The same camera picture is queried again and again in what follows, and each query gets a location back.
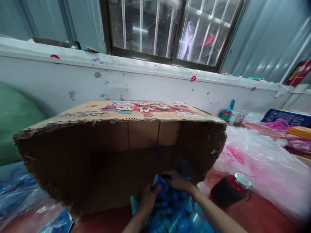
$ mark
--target green sack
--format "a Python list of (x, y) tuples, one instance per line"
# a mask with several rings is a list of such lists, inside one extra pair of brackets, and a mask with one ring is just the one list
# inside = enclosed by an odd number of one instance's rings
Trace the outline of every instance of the green sack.
[(13, 134), (45, 119), (34, 102), (0, 83), (0, 166), (20, 161)]

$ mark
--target metal cap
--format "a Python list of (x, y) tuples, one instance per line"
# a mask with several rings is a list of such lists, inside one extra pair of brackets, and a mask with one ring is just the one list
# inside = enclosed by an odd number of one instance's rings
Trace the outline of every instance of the metal cap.
[(235, 182), (244, 189), (252, 189), (253, 185), (248, 178), (241, 173), (234, 173), (233, 175)]

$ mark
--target white plastic bag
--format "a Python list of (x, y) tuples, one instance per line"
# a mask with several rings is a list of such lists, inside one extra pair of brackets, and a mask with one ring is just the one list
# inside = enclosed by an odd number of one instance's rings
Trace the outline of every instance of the white plastic bag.
[(253, 191), (271, 201), (294, 221), (311, 213), (310, 167), (256, 130), (227, 127), (225, 147), (214, 168), (240, 172), (253, 183)]

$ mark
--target black thermos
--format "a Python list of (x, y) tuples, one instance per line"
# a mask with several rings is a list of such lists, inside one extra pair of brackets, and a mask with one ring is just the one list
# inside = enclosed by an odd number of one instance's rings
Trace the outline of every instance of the black thermos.
[(228, 175), (221, 179), (211, 190), (215, 204), (226, 209), (232, 204), (243, 200), (250, 194), (252, 183), (241, 173)]

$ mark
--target red floor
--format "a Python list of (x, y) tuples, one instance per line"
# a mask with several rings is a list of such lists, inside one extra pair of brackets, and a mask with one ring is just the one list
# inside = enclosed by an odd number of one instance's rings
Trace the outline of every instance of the red floor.
[[(222, 172), (211, 169), (207, 173), (204, 182), (199, 184), (200, 190), (208, 196), (211, 187), (225, 175)], [(45, 217), (37, 217), (34, 214), (35, 211), (28, 212), (14, 218), (2, 232), (36, 232), (61, 211), (62, 207), (57, 205), (52, 209), (48, 209), (47, 212), (50, 214)], [(279, 211), (271, 202), (257, 194), (252, 194), (248, 202), (243, 200), (234, 204), (229, 208), (227, 213), (249, 233), (299, 232), (297, 225), (286, 215)], [(112, 209), (76, 219), (71, 232), (117, 233), (123, 230), (131, 217), (130, 206)]]

